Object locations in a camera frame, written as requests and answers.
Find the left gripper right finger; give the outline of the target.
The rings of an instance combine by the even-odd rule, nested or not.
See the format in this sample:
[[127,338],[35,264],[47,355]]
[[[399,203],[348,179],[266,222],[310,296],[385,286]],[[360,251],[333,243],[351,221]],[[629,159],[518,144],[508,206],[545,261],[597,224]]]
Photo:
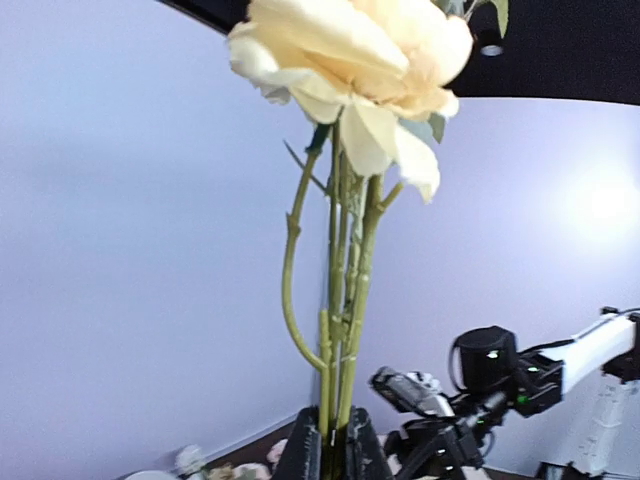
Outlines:
[[353,407],[347,427],[344,478],[346,480],[391,480],[393,474],[371,417],[366,409]]

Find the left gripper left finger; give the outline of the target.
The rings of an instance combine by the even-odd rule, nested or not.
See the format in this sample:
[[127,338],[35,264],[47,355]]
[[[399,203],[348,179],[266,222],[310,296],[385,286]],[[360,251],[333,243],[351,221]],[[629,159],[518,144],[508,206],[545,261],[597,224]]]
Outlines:
[[319,480],[322,436],[318,429],[319,409],[301,409],[277,465],[277,480]]

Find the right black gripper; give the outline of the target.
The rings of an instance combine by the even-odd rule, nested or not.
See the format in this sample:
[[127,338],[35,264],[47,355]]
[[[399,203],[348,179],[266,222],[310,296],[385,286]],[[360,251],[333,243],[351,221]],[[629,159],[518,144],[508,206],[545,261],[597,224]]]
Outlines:
[[411,420],[386,436],[384,454],[395,459],[395,479],[465,479],[464,468],[484,466],[473,431],[455,422]]

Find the cream fake rose stem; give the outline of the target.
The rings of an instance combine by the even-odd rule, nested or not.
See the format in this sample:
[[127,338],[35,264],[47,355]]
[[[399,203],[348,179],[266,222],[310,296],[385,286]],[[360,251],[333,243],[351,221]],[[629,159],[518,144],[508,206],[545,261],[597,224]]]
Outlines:
[[[269,101],[296,102],[314,125],[294,204],[282,273],[290,335],[321,374],[320,429],[347,426],[365,317],[376,230],[400,185],[430,201],[440,185],[437,159],[419,126],[437,131],[459,109],[450,89],[471,55],[476,1],[252,1],[230,31],[232,70]],[[304,342],[292,306],[300,217],[314,166],[330,145],[328,306],[322,347]]]

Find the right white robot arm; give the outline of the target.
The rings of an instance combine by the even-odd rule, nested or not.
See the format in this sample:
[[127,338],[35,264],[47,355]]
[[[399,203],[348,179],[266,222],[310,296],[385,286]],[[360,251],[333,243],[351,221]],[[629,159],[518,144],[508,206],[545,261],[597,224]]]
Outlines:
[[560,467],[562,479],[603,479],[616,433],[639,380],[639,311],[604,307],[599,319],[568,339],[518,350],[515,334],[500,326],[458,336],[448,365],[456,392],[447,395],[422,372],[380,368],[371,388],[414,419],[387,435],[383,451],[395,458],[397,479],[471,479],[482,469],[505,416],[541,414],[561,403],[585,377],[606,381],[595,418],[575,459]]

